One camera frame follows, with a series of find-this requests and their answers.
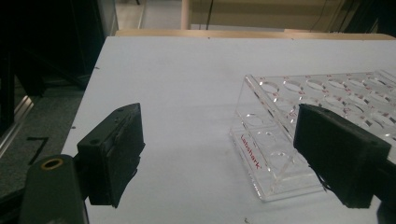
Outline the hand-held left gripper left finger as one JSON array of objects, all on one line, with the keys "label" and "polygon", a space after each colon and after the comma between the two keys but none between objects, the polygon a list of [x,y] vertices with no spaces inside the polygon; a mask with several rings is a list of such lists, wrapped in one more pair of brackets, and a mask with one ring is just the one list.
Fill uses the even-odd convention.
[{"label": "hand-held left gripper left finger", "polygon": [[139,103],[115,109],[78,142],[78,165],[92,205],[118,207],[145,145]]}]

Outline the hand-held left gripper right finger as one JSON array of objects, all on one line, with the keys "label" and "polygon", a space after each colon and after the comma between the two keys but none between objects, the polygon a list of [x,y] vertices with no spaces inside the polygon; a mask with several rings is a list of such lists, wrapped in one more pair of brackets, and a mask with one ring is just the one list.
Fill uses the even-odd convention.
[{"label": "hand-held left gripper right finger", "polygon": [[391,205],[391,144],[331,110],[299,105],[293,146],[348,208]]}]

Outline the clear acrylic tube rack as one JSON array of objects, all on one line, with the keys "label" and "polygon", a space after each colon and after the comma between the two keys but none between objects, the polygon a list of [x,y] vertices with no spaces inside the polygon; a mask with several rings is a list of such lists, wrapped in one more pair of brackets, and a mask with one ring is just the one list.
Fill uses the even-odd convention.
[{"label": "clear acrylic tube rack", "polygon": [[244,77],[230,129],[253,188],[264,202],[321,190],[293,148],[300,104],[330,109],[392,145],[396,163],[396,75],[384,70]]}]

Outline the dark curtain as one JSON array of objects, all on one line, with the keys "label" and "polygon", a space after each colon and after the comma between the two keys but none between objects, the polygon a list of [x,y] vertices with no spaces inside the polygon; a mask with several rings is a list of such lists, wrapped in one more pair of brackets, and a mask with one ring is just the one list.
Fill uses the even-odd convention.
[{"label": "dark curtain", "polygon": [[31,95],[45,76],[84,90],[104,42],[97,0],[0,0],[0,48]]}]

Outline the light wooden desk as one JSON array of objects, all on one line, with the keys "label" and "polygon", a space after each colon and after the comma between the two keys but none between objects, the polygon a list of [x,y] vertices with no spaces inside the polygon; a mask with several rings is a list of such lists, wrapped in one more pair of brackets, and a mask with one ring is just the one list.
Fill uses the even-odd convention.
[{"label": "light wooden desk", "polygon": [[362,0],[181,0],[181,28],[236,26],[342,32]]}]

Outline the aluminium floor rail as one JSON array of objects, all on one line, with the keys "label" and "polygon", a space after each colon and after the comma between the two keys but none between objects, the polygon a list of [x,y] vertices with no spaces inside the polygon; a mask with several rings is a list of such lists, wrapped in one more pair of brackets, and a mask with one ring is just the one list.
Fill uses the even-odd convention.
[{"label": "aluminium floor rail", "polygon": [[32,99],[25,95],[14,110],[14,121],[10,127],[6,129],[5,133],[0,137],[0,158],[5,154],[13,139],[19,132],[27,115],[31,111],[34,103]]}]

